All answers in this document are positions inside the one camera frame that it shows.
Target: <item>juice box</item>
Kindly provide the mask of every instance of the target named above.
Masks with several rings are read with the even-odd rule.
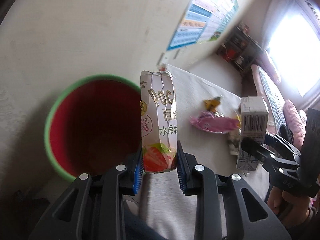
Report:
[[[241,133],[236,169],[255,171],[259,161],[241,149],[241,141],[250,137],[263,144],[268,124],[268,107],[262,97],[241,98]]]
[[[177,111],[172,76],[168,71],[142,71],[141,137],[145,172],[176,168]]]

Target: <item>strawberry picture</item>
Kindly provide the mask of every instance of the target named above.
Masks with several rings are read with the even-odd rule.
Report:
[[[147,172],[163,171],[168,168],[166,159],[156,147],[151,147],[144,153],[143,165]]]

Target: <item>barcode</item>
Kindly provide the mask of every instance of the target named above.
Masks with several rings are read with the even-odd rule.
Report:
[[[244,131],[263,132],[265,116],[263,115],[245,115],[244,116]]]

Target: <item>metal screw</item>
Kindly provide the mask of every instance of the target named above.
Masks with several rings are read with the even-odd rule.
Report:
[[[201,164],[198,164],[195,166],[196,171],[203,171],[204,170],[204,166],[202,166]]]
[[[233,180],[241,180],[241,176],[239,174],[232,174],[231,179]]]
[[[118,166],[116,166],[117,171],[124,171],[125,170],[125,165],[123,164],[119,164]]]
[[[87,174],[87,173],[82,173],[79,176],[79,179],[81,179],[81,180],[86,180],[87,178],[89,178],[89,174]]]

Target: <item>white tablecloth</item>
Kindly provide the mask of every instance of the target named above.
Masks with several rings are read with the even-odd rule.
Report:
[[[238,109],[241,98],[179,68],[167,65],[173,76],[176,91],[178,140],[184,152],[193,154],[198,163],[213,172],[229,176],[241,173],[235,169],[236,157],[229,154],[227,135],[207,133],[189,123],[190,116],[204,110],[204,99],[223,96],[218,111],[231,116]],[[258,166],[245,180],[264,198],[268,186],[268,173]],[[177,171],[149,174],[148,187],[144,187],[140,200],[140,215],[147,224],[167,239],[193,239],[196,218],[196,196],[182,194]]]

